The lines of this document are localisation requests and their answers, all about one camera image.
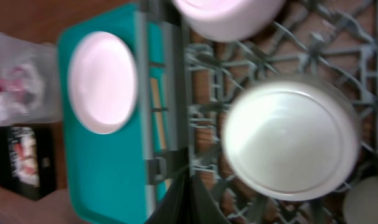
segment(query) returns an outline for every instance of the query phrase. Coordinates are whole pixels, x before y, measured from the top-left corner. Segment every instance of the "dish rack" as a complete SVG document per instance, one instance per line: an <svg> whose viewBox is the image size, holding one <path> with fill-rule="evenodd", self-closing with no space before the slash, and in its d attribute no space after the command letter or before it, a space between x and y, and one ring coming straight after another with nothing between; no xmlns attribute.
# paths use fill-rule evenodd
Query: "dish rack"
<svg viewBox="0 0 378 224"><path fill-rule="evenodd" d="M378 175L378 0L290 1L261 34L228 44L200 37L185 23L182 30L189 170L201 176L222 213L234 223L344 223L346 192ZM353 173L334 192L311 201L284 202L254 192L232 172L220 145L220 127L235 97L285 73L332 83L362 121Z"/></svg>

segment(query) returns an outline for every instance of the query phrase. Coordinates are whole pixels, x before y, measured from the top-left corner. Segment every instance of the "brown wooden surface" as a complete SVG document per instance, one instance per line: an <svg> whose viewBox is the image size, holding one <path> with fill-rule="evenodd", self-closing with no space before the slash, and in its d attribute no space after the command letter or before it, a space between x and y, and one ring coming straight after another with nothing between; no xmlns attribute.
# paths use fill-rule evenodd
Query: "brown wooden surface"
<svg viewBox="0 0 378 224"><path fill-rule="evenodd" d="M60 33L129 0L0 0L0 32L30 42L56 43ZM38 202L0 188L1 223L85 223L67 190L62 124L54 124L58 191Z"/></svg>

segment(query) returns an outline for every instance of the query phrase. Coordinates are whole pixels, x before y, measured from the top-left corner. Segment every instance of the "dark object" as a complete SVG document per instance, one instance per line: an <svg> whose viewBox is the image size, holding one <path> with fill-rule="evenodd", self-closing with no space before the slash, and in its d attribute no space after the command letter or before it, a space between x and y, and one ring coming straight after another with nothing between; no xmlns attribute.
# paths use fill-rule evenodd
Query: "dark object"
<svg viewBox="0 0 378 224"><path fill-rule="evenodd" d="M56 190L52 130L46 125L0 128L0 186L32 200Z"/></svg>
<svg viewBox="0 0 378 224"><path fill-rule="evenodd" d="M176 179L147 224L229 224L201 179L186 174Z"/></svg>

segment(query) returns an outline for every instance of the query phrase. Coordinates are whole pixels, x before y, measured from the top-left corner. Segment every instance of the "wire grid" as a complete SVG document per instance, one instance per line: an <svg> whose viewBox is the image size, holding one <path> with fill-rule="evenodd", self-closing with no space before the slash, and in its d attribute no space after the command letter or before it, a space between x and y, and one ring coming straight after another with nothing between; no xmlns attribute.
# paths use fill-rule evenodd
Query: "wire grid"
<svg viewBox="0 0 378 224"><path fill-rule="evenodd" d="M339 2L353 7L349 11L335 9L334 4ZM295 9L293 15L283 22L273 22L273 35L266 41L217 44L194 34L194 43L186 48L191 174L200 173L211 196L232 222L260 222L251 213L259 197L251 190L246 194L248 187L229 169L220 150L224 114L234 98L251 84L284 73L311 75L331 82L352 101L363 122L362 152L378 158L378 0L300 0L287 7ZM312 24L307 22L315 21L315 17L325 29L306 30L305 43L299 30L311 29ZM374 24L365 26L365 18ZM204 86L208 93L196 100L201 95L196 89ZM198 133L210 137L204 140ZM338 204L370 166L368 159L361 159L351 178L331 194L340 198ZM334 209L328 204L331 195L319 200L319 210L325 216L322 223L344 223L341 206ZM269 198L266 203L262 220L268 223L308 223L312 219L309 210L314 201L291 203Z"/></svg>

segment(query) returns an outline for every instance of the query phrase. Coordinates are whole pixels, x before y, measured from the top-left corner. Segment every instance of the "wooden stick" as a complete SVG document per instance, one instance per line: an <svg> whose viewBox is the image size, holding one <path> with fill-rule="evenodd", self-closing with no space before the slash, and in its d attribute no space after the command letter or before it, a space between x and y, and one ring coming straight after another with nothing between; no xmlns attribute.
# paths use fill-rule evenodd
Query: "wooden stick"
<svg viewBox="0 0 378 224"><path fill-rule="evenodd" d="M153 93L153 104L155 108L161 109L161 96L158 87L158 80L156 78L151 78L151 92ZM157 124L157 133L158 133L158 141L159 145L161 146L161 150L165 151L168 149L166 144L166 137L165 137L165 128L163 122L163 112L155 112L156 113L156 124ZM171 179L167 179L164 181L166 190L168 190L169 186L171 186Z"/></svg>

